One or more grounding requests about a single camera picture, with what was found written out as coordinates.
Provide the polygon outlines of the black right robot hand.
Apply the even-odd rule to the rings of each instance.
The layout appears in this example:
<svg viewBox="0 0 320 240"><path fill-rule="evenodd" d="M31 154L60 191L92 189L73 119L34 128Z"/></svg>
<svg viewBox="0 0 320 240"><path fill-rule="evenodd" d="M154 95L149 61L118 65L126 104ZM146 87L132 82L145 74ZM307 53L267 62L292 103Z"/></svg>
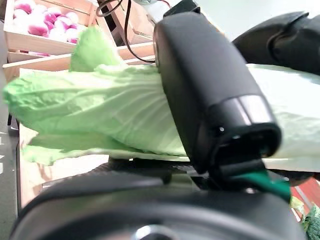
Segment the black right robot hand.
<svg viewBox="0 0 320 240"><path fill-rule="evenodd" d="M43 190L12 240L304 240L291 191L263 158L276 117L239 51L201 15L156 24L150 65L128 65L95 28L68 72L31 71L3 91L37 136L33 162L114 159Z"/></svg>

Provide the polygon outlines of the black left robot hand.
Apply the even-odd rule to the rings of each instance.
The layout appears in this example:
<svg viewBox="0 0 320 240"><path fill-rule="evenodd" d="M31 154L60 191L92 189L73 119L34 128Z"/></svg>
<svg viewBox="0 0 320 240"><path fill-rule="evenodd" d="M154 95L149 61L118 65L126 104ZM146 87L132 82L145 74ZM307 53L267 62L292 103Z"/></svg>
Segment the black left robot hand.
<svg viewBox="0 0 320 240"><path fill-rule="evenodd" d="M232 41L249 64L320 74L320 16L296 11L270 18Z"/></svg>

